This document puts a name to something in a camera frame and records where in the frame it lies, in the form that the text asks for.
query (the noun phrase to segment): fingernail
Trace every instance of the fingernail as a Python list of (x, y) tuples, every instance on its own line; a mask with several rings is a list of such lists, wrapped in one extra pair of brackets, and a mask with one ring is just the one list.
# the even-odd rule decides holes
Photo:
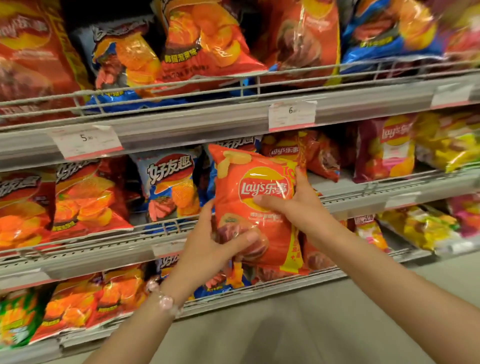
[(258, 235), (258, 232), (256, 231), (249, 231), (247, 233), (247, 240), (251, 243), (256, 242), (258, 238), (259, 238), (259, 235)]

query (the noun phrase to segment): hand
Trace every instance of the hand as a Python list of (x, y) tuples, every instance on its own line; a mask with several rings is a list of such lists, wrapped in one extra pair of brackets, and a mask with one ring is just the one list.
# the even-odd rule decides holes
[(278, 211), (302, 232), (309, 241), (317, 242), (329, 238), (335, 227), (342, 225), (322, 205), (307, 176), (297, 167), (297, 189), (290, 200), (269, 195), (257, 195), (253, 201), (269, 210)]
[(225, 244), (212, 240), (212, 207), (208, 201), (189, 234), (177, 265), (160, 290), (182, 305), (193, 292), (224, 268), (229, 259), (259, 239), (256, 229), (251, 229)]

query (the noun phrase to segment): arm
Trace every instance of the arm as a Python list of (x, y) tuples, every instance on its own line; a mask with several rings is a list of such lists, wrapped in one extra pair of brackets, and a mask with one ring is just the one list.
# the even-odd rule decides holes
[(259, 196), (255, 202), (285, 214), (438, 364), (480, 363), (480, 310), (343, 227), (306, 177), (297, 177), (292, 200)]
[[(160, 285), (160, 291), (183, 306), (193, 291), (215, 276), (239, 251), (258, 239), (255, 230), (220, 245), (212, 236), (213, 200), (205, 204), (195, 229), (190, 233), (175, 268)], [(162, 311), (158, 295), (152, 293), (145, 303), (117, 331), (90, 355), (84, 364), (148, 364), (173, 322)]]

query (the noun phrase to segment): left hand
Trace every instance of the left hand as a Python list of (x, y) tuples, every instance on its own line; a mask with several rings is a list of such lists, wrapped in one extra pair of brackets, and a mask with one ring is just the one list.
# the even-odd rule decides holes
[(212, 208), (214, 200), (208, 201), (189, 234), (177, 265), (160, 290), (181, 306), (193, 292), (212, 279), (229, 259), (259, 239), (258, 230), (250, 229), (225, 244), (212, 240)]

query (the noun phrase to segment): grey floor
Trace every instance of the grey floor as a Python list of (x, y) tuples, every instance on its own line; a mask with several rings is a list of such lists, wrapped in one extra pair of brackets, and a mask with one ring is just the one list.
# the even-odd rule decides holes
[[(480, 253), (414, 270), (480, 306)], [(52, 364), (81, 364), (88, 353)], [(152, 364), (433, 361), (345, 279), (175, 323)]]

